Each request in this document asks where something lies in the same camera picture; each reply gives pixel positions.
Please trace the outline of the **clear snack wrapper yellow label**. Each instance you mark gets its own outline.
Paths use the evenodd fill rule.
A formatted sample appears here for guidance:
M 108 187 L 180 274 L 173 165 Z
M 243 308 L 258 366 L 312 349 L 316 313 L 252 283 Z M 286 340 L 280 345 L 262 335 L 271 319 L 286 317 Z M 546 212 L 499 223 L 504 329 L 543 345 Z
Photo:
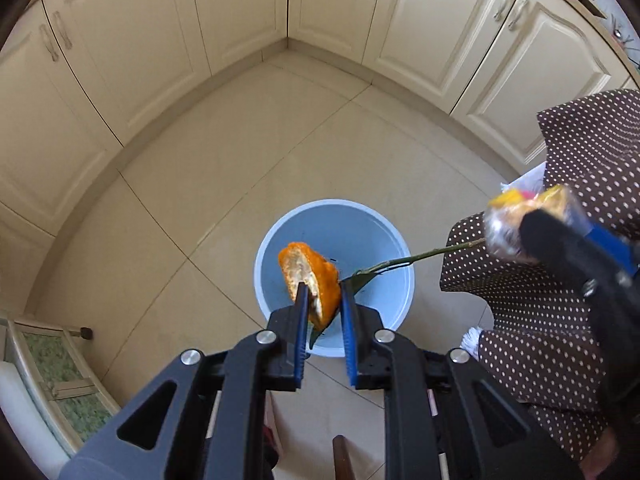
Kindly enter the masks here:
M 489 201 L 483 232 L 489 255 L 503 261 L 534 263 L 533 240 L 552 240 L 552 230 L 564 228 L 586 236 L 591 222 L 567 185 L 541 192 L 508 188 Z

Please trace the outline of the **orange peel with stem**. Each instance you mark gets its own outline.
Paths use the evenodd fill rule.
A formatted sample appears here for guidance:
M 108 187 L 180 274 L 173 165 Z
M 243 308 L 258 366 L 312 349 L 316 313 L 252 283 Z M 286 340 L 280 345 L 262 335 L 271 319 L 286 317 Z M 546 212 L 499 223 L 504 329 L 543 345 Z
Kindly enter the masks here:
M 342 299 L 342 285 L 348 285 L 356 294 L 370 281 L 386 272 L 406 268 L 418 261 L 435 256 L 471 249 L 484 243 L 484 238 L 479 238 L 470 242 L 432 249 L 429 252 L 422 252 L 422 254 L 386 260 L 369 269 L 358 270 L 342 280 L 337 267 L 331 261 L 326 260 L 303 242 L 293 242 L 283 248 L 279 252 L 278 263 L 292 300 L 297 297 L 299 284 L 304 284 L 308 289 L 310 306 L 307 308 L 307 324 L 311 326 L 309 348 L 312 349 L 337 316 Z

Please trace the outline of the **light blue trash bucket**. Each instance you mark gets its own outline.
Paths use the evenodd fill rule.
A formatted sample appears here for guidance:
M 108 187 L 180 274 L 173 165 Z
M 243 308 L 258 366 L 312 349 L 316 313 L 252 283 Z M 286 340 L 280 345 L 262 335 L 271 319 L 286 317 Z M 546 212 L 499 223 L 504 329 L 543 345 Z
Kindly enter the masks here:
M 254 291 L 265 318 L 293 303 L 278 263 L 279 252 L 304 242 L 333 262 L 341 278 L 378 263 L 408 257 L 404 238 L 377 211 L 350 200 L 315 200 L 281 217 L 267 232 L 254 262 Z M 356 293 L 358 304 L 377 310 L 383 326 L 398 330 L 414 294 L 411 266 L 384 273 Z

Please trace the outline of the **lower cream cabinets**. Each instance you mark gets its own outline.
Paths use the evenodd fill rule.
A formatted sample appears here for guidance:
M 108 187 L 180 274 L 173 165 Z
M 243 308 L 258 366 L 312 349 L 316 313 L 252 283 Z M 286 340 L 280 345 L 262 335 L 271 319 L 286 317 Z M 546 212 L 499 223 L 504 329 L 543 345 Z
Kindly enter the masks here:
M 2 76 L 2 206 L 55 236 L 173 105 L 288 41 L 455 115 L 519 1 L 4 0 L 2 61 L 24 55 L 58 104 Z M 552 54 L 593 68 L 578 96 L 638 81 L 596 10 L 553 1 L 577 42 Z

